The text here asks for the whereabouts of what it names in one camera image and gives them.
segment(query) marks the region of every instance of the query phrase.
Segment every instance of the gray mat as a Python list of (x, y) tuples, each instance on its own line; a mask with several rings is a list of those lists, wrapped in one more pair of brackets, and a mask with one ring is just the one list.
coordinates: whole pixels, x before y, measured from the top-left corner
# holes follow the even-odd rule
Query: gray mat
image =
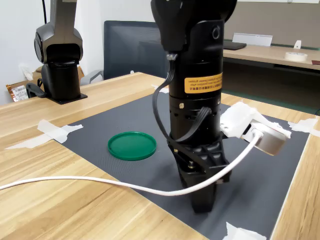
[[(160, 93), (159, 113), (167, 131), (169, 95)], [(228, 106), (221, 105), (223, 113)], [(286, 121), (267, 117), (289, 130)], [(182, 188), (175, 159), (160, 132), (152, 110), (152, 97), (146, 96), (72, 125), (83, 128), (68, 135), (63, 144), (111, 176), (126, 183), (173, 191)], [(141, 161), (123, 161), (111, 156), (108, 140), (127, 131), (145, 132), (157, 141), (153, 156)], [(226, 222), (270, 237), (285, 200), (308, 134), (293, 132), (277, 156), (254, 148), (231, 174), (230, 182), (219, 185), (212, 212), (195, 214), (186, 196), (165, 197), (139, 192), (193, 229), (212, 240), (227, 235)], [(231, 162), (247, 146), (242, 139), (223, 141), (225, 155)]]

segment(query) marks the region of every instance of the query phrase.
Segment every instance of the cardboard box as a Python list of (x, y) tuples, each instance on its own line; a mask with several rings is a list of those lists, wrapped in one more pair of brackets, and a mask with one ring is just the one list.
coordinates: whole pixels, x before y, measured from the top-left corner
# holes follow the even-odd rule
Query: cardboard box
[[(22, 101), (25, 99), (28, 99), (26, 85), (28, 83), (38, 84), (38, 79), (41, 79), (41, 69), (42, 66), (37, 68), (37, 70), (33, 73), (33, 80), (26, 80), (17, 82), (14, 84), (6, 85), (6, 88), (8, 89), (9, 94), (11, 95), (11, 98), (14, 102)], [(79, 76), (79, 82), (80, 80), (85, 76), (81, 67), (78, 67), (78, 76)]]

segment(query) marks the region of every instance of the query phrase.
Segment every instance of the chair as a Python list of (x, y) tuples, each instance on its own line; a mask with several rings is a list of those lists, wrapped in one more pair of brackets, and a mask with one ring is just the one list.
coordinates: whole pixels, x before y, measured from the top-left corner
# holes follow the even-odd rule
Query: chair
[(155, 22), (104, 22), (104, 79), (131, 71), (165, 78), (168, 68)]

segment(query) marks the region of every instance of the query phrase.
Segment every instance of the green plastic lid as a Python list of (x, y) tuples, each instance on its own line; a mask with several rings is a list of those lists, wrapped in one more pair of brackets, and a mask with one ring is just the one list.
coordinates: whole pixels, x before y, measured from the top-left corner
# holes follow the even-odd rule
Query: green plastic lid
[(108, 141), (110, 154), (117, 159), (138, 161), (155, 153), (156, 140), (143, 132), (128, 131), (113, 136)]

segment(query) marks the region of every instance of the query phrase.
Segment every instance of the wooden table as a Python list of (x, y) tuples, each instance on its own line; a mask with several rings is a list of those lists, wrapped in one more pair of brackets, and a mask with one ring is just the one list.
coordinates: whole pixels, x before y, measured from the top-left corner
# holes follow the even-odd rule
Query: wooden table
[[(4, 150), (42, 134), (39, 120), (62, 127), (150, 95), (163, 79), (135, 73), (81, 87), (88, 98), (58, 105), (32, 98), (0, 106), (0, 185), (43, 176), (110, 175), (51, 140), (33, 149)], [(222, 103), (241, 100), (222, 94)], [(262, 114), (298, 122), (314, 115), (243, 100)], [(307, 141), (274, 231), (276, 240), (320, 238), (320, 138)], [(0, 191), (0, 238), (22, 239), (205, 239), (137, 192), (104, 183), (53, 180)]]
[[(288, 52), (308, 54), (308, 57), (306, 61), (290, 61), (285, 59), (285, 54)], [(239, 50), (223, 50), (223, 56), (225, 58), (320, 70), (320, 65), (313, 65), (311, 62), (312, 60), (320, 61), (320, 51), (316, 50), (293, 49), (292, 47), (283, 46), (265, 47), (247, 45)]]

